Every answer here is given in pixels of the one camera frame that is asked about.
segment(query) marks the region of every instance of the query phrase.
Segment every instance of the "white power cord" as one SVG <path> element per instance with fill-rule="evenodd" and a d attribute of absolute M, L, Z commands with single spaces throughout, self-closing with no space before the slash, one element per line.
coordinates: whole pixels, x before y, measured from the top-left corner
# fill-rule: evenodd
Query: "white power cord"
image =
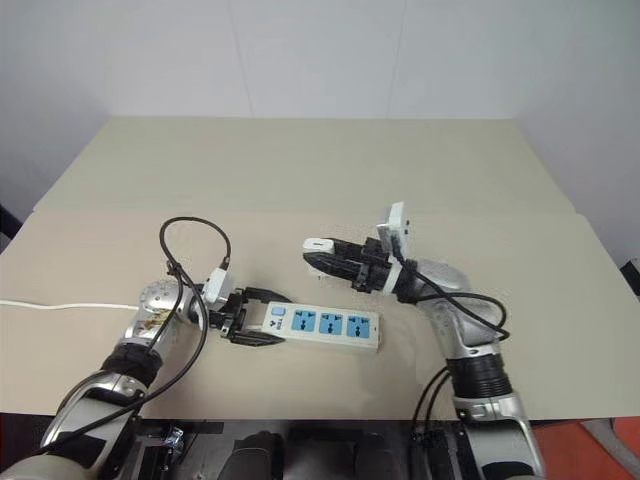
<path fill-rule="evenodd" d="M 18 302 L 16 300 L 0 300 L 0 305 L 34 308 L 36 310 L 64 310 L 65 308 L 119 308 L 124 310 L 138 310 L 138 307 L 134 307 L 133 305 L 120 305 L 117 303 L 64 303 L 62 305 L 39 305 L 37 303 Z"/>

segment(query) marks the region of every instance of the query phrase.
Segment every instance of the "blue outlet socket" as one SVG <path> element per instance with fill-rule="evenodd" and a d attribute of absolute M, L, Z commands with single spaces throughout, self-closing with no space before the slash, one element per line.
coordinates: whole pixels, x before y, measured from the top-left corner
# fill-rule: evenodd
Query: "blue outlet socket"
<path fill-rule="evenodd" d="M 369 338 L 369 319 L 352 315 L 347 322 L 347 336 L 357 338 Z"/>
<path fill-rule="evenodd" d="M 303 332 L 313 332 L 316 326 L 316 312 L 308 310 L 296 310 L 293 315 L 292 330 L 301 330 Z"/>
<path fill-rule="evenodd" d="M 320 333 L 328 335 L 342 334 L 342 315 L 323 313 L 320 315 Z"/>

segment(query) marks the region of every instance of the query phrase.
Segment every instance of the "orange floor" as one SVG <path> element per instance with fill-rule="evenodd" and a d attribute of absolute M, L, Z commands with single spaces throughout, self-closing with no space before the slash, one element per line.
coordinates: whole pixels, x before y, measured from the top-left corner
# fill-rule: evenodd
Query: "orange floor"
<path fill-rule="evenodd" d="M 640 417 L 616 420 L 616 433 L 640 456 Z M 548 480 L 634 480 L 579 423 L 534 430 Z"/>

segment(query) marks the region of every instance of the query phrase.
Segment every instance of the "white wall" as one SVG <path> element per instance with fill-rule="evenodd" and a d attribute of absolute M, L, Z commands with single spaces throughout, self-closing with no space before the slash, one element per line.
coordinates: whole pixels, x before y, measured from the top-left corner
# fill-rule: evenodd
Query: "white wall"
<path fill-rule="evenodd" d="M 614 260 L 640 256 L 637 0 L 0 0 L 0 202 L 110 114 L 516 117 Z"/>

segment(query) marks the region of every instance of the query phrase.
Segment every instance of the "power strip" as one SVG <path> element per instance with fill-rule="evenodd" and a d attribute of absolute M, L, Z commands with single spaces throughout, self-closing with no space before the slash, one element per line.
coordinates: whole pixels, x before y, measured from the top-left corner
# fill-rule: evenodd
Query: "power strip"
<path fill-rule="evenodd" d="M 373 355 L 380 345 L 380 316 L 374 312 L 270 302 L 262 331 L 296 343 Z"/>

